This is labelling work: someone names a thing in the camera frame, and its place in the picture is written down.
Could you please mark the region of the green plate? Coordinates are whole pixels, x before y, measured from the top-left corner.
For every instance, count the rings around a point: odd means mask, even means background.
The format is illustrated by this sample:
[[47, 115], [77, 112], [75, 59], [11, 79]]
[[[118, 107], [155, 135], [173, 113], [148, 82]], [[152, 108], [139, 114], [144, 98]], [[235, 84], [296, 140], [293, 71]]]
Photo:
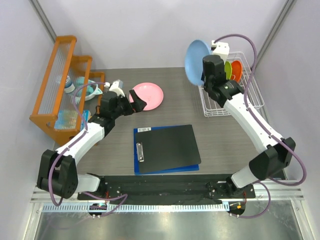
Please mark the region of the green plate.
[[227, 80], [231, 79], [232, 71], [233, 71], [232, 64], [229, 61], [226, 61], [225, 64], [224, 64], [224, 72], [226, 74], [226, 79]]

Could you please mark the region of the orange plate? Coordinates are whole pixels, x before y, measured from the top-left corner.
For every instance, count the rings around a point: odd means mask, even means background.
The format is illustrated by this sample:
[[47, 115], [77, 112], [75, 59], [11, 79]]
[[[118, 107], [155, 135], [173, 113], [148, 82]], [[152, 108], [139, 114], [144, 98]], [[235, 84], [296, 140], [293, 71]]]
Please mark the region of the orange plate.
[[231, 63], [231, 67], [232, 67], [232, 72], [231, 72], [230, 79], [239, 83], [243, 73], [242, 63], [239, 60], [235, 60]]

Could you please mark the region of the blue folder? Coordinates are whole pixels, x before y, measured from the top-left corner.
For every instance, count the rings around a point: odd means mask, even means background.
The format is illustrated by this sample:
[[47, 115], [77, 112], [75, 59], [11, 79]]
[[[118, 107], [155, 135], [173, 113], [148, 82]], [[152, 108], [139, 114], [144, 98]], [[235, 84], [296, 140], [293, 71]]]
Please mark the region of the blue folder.
[[[135, 134], [138, 132], [145, 132], [145, 131], [151, 131], [151, 130], [159, 130], [159, 129], [166, 129], [166, 128], [173, 128], [175, 125], [172, 126], [156, 126], [156, 127], [140, 127], [140, 128], [134, 128], [133, 129], [133, 166], [134, 166], [134, 174], [136, 176], [143, 175], [143, 173], [140, 172], [139, 168], [139, 161], [138, 161], [138, 155], [137, 155], [137, 147], [136, 147], [136, 136]], [[159, 171], [152, 171], [144, 173], [145, 175], [155, 175], [155, 174], [168, 174], [168, 173], [178, 173], [178, 172], [192, 172], [192, 171], [198, 171], [199, 165], [189, 165], [189, 166], [182, 166], [182, 167], [176, 167], [176, 168], [170, 168], [170, 169], [163, 169]]]

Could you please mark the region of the orange wooden shelf rack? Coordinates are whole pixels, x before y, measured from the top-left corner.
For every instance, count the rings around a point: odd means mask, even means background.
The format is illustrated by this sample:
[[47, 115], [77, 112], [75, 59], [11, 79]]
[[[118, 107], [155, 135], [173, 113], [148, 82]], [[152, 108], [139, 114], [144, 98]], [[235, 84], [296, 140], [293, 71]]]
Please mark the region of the orange wooden shelf rack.
[[75, 109], [84, 111], [86, 93], [81, 92], [73, 105], [72, 93], [65, 92], [67, 83], [76, 87], [90, 80], [104, 82], [104, 72], [91, 70], [93, 58], [75, 55], [77, 38], [73, 35], [58, 36], [41, 83], [36, 102], [29, 119], [44, 133], [62, 146], [76, 136], [82, 120]]

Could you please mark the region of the blue plate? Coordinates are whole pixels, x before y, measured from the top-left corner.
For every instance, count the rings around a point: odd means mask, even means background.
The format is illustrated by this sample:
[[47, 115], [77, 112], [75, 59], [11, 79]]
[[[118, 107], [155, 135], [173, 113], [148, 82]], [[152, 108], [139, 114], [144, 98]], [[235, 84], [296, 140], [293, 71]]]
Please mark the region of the blue plate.
[[211, 54], [210, 47], [202, 40], [194, 40], [187, 48], [184, 58], [184, 70], [189, 82], [202, 86], [203, 58]]

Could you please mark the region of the aluminium frame rail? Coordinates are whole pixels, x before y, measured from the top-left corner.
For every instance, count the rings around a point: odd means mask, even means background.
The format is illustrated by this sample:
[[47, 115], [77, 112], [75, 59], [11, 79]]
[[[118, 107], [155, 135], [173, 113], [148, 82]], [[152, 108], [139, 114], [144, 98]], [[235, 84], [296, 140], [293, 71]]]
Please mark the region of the aluminium frame rail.
[[88, 212], [91, 215], [115, 213], [172, 213], [172, 212], [230, 212], [243, 211], [251, 202], [267, 203], [276, 201], [302, 201], [304, 196], [300, 188], [285, 188], [274, 182], [256, 183], [245, 194], [229, 198], [218, 196], [217, 192], [195, 195], [129, 195], [115, 201], [95, 199], [85, 195], [78, 199], [74, 194], [55, 206], [48, 193], [36, 190], [31, 198], [33, 204], [42, 204], [43, 212]]

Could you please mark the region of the white and teal bowl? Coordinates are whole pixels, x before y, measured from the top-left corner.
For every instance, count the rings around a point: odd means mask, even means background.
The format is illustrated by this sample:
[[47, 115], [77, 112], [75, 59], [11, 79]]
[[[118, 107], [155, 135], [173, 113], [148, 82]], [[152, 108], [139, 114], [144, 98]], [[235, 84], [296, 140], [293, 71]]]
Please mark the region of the white and teal bowl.
[[[80, 88], [84, 84], [84, 81], [85, 81], [85, 79], [83, 77], [79, 77], [75, 81], [76, 89]], [[87, 88], [86, 88], [86, 94], [85, 94], [84, 101], [89, 101], [89, 100], [93, 99], [95, 96], [103, 94], [103, 91], [99, 88], [99, 85], [96, 84], [95, 81], [89, 79], [88, 83], [91, 83], [91, 85], [87, 86]], [[80, 102], [81, 96], [82, 96], [82, 89], [75, 96], [75, 103], [76, 104], [78, 104]]]

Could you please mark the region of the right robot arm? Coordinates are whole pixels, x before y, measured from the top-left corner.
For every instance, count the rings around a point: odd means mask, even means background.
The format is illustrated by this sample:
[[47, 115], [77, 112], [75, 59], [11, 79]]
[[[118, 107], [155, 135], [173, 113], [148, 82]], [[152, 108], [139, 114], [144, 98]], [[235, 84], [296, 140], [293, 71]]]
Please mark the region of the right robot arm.
[[203, 57], [202, 66], [204, 90], [239, 123], [258, 152], [247, 166], [226, 179], [226, 193], [236, 198], [254, 182], [263, 181], [286, 168], [296, 143], [291, 137], [284, 139], [277, 133], [250, 104], [244, 89], [236, 81], [227, 79], [220, 56]]

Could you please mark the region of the pink plate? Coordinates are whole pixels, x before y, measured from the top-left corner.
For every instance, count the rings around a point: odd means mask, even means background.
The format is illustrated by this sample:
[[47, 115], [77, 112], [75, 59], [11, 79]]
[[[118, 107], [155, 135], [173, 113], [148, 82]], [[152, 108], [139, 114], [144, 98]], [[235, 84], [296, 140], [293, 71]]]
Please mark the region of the pink plate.
[[133, 87], [133, 90], [141, 100], [146, 102], [146, 106], [143, 111], [154, 110], [160, 106], [164, 99], [163, 90], [155, 83], [139, 83]]

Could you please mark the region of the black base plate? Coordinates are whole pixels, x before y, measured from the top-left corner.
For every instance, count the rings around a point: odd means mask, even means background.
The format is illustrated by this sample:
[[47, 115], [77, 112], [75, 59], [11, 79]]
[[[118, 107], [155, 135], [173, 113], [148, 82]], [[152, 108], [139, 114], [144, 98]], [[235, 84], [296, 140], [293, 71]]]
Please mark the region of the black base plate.
[[234, 190], [228, 174], [105, 175], [97, 197], [127, 194], [126, 205], [213, 205], [227, 199], [254, 199], [253, 185]]

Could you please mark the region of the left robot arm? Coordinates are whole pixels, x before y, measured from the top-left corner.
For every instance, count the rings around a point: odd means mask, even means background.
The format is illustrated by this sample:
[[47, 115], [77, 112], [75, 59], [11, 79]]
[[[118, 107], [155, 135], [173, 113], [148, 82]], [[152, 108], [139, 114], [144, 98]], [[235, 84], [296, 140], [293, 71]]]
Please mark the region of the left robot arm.
[[77, 165], [82, 157], [105, 138], [121, 116], [129, 116], [144, 110], [147, 103], [130, 90], [132, 102], [125, 95], [107, 91], [102, 95], [98, 111], [89, 119], [84, 129], [57, 150], [46, 150], [40, 160], [37, 187], [50, 196], [70, 198], [74, 193], [89, 192], [100, 200], [107, 192], [101, 177], [94, 174], [78, 174]]

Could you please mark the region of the small white blue jar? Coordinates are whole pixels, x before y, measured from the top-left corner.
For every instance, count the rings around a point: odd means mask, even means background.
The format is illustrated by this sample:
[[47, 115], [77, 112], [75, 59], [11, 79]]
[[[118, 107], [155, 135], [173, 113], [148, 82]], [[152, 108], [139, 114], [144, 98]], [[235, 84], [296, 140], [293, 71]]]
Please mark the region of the small white blue jar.
[[68, 75], [65, 80], [64, 92], [70, 94], [75, 90], [75, 85], [73, 84], [71, 77]]

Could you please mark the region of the black clipboard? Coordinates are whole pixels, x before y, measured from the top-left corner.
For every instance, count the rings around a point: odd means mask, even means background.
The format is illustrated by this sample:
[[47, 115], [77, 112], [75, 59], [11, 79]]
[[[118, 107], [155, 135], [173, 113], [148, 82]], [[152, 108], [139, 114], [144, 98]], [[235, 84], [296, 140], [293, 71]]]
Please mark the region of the black clipboard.
[[143, 175], [202, 162], [191, 124], [138, 132], [135, 145]]

